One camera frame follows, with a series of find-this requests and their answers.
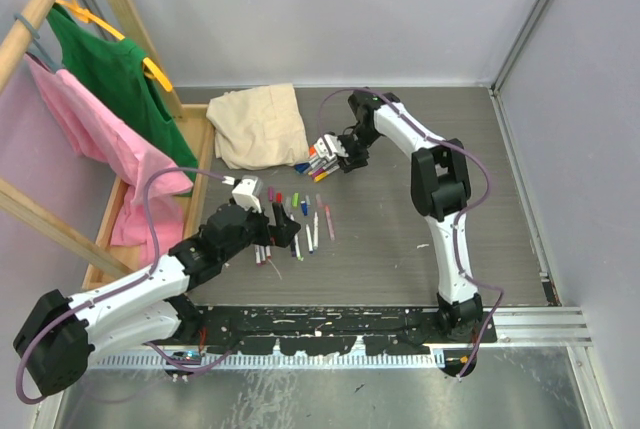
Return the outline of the grey end white marker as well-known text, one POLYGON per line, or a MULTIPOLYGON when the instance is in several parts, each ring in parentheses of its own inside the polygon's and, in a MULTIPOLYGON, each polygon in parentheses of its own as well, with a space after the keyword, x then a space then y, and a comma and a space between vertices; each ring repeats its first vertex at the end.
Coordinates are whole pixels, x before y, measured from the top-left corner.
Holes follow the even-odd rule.
POLYGON ((313 217, 312 244, 314 252, 317 251, 319 248, 319 214, 317 211, 314 212, 313 217))

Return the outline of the blue end white marker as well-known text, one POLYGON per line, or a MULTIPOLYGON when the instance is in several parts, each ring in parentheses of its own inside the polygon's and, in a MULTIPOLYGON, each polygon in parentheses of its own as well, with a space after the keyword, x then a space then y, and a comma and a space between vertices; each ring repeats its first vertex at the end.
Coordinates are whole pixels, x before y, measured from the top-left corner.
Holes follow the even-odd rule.
POLYGON ((305 233, 306 233, 306 241, 309 254, 313 254, 315 252, 314 240, 313 240, 313 232, 309 224, 305 224, 305 233))

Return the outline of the green cap rainbow pen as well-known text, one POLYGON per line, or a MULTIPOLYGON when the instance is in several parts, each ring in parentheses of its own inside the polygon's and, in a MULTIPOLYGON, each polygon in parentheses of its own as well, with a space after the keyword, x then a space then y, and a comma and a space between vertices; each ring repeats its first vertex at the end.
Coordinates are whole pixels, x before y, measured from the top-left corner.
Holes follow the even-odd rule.
POLYGON ((303 257, 302 257, 302 253, 301 253, 301 249, 300 249, 300 243, 299 243, 299 236, 298 234, 296 234, 294 236, 294 251, 295 251, 295 257, 297 258, 297 260, 302 261, 303 257))

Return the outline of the lilac pen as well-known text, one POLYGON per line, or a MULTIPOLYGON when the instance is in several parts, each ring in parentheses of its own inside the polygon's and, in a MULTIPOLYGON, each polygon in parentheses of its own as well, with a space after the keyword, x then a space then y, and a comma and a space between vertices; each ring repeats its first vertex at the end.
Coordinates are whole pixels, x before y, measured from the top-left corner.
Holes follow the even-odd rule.
POLYGON ((330 207, 328 205, 325 205, 324 211, 325 211, 325 219, 326 219, 329 238, 330 238, 330 241, 333 242, 335 241, 335 229, 334 229, 334 224, 331 216, 330 207))

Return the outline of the yellow end rainbow pen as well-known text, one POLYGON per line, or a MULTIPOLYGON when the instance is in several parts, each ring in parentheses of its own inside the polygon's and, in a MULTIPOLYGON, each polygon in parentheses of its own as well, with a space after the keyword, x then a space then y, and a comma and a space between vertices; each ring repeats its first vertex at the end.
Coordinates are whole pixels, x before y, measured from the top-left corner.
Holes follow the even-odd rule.
POLYGON ((325 178, 327 178, 329 175, 331 175, 331 174, 335 173, 335 172, 336 172, 336 171, 338 171, 339 169, 340 169, 340 167, 339 167, 339 166, 334 166, 334 167, 332 167, 332 168, 330 168, 330 169, 327 169, 327 170, 323 171, 322 173, 320 173, 320 174, 318 174, 318 175, 314 176, 314 177, 313 177, 313 182, 314 182, 314 183, 318 183, 318 182, 320 182, 320 181, 324 180, 325 178))

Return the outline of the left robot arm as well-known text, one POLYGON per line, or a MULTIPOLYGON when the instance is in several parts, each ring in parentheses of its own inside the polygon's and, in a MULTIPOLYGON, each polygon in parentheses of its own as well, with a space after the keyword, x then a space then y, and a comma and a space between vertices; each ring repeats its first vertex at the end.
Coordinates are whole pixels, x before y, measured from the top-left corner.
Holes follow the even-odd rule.
POLYGON ((165 339, 178 345, 194 342, 200 321, 186 292, 217 277, 247 247, 286 248, 300 231, 282 204, 272 209, 268 217, 225 204, 146 269, 69 297, 57 289, 43 294, 13 342, 20 357, 18 398, 34 401, 24 391, 26 375, 47 398, 74 384, 111 351, 165 339))

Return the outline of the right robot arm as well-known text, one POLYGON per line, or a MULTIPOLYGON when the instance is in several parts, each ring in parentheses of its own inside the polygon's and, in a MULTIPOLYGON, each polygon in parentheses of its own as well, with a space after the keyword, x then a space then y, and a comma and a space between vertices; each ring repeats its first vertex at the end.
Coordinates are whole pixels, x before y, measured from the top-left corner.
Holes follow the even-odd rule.
POLYGON ((342 150, 339 166, 345 173, 366 166, 369 148, 382 136, 407 156, 410 198, 429 226, 436 252, 438 328, 447 341, 462 342, 483 313, 478 285, 470 280, 465 210, 471 184, 464 146, 428 130, 392 93, 359 89, 348 104, 356 123, 337 137, 342 150))

